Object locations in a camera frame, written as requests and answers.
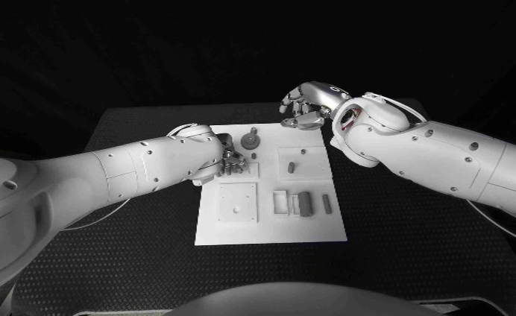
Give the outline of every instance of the black background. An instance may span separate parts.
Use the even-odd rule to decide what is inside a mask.
[[[280,101],[310,80],[515,141],[515,0],[0,5],[6,157],[80,153],[110,107]]]

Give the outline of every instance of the black tabletop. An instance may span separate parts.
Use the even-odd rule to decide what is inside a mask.
[[[416,100],[400,101],[424,113]],[[279,103],[112,109],[87,150],[165,136],[192,122],[260,124],[284,117]],[[331,138],[328,124],[348,242],[197,247],[201,187],[186,181],[135,198],[94,226],[60,233],[19,278],[15,314],[168,310],[240,285],[305,281],[413,301],[482,297],[516,315],[516,257],[499,229],[465,200],[403,180],[384,165],[351,162]]]

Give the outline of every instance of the rubber mat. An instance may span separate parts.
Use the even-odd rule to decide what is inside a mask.
[[[421,113],[417,101],[400,99]],[[279,103],[109,110],[88,151],[165,136],[179,125],[280,122]],[[407,300],[483,297],[516,315],[516,257],[465,200],[364,168],[323,139],[349,241],[195,247],[201,187],[135,198],[97,225],[64,232],[25,270],[16,315],[166,310],[235,286],[300,281]],[[110,206],[77,225],[109,214]]]

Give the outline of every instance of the white board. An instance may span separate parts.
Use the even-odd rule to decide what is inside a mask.
[[[235,150],[246,156],[251,172],[225,175],[202,186],[197,245],[346,241],[321,130],[300,131],[280,124],[212,125],[211,127],[215,133],[233,135]],[[260,146],[250,151],[243,148],[240,140],[251,131],[251,127],[259,130]],[[302,155],[302,149],[308,150],[305,155]],[[253,153],[257,154],[257,159],[253,159]],[[296,164],[293,174],[289,174],[287,160],[290,159],[295,159]],[[240,199],[250,195],[250,185],[256,186],[257,210],[253,210],[251,204]],[[222,202],[221,186],[233,191],[233,202],[227,199]],[[284,199],[279,199],[282,191],[286,191],[289,211],[277,214],[274,213],[274,192],[284,209]],[[293,195],[300,192],[312,194],[315,210],[312,217],[295,214]],[[326,214],[325,211],[323,195],[329,196],[332,214]],[[225,213],[224,218],[220,218],[221,210]],[[248,221],[250,215],[256,212],[257,219]]]

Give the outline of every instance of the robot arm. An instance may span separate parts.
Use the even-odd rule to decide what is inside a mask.
[[[282,102],[282,112],[295,102],[295,118],[282,124],[302,130],[321,128],[321,115],[326,115],[333,120],[332,146],[357,164],[375,167],[382,163],[400,177],[434,191],[516,213],[516,146],[423,116],[411,127],[385,99],[372,93],[352,98],[333,85],[305,83]],[[319,105],[319,115],[302,114],[296,104],[310,104],[312,109]]]
[[[54,236],[99,208],[185,180],[201,186],[246,170],[228,134],[185,125],[171,136],[41,161],[0,159],[0,285]]]

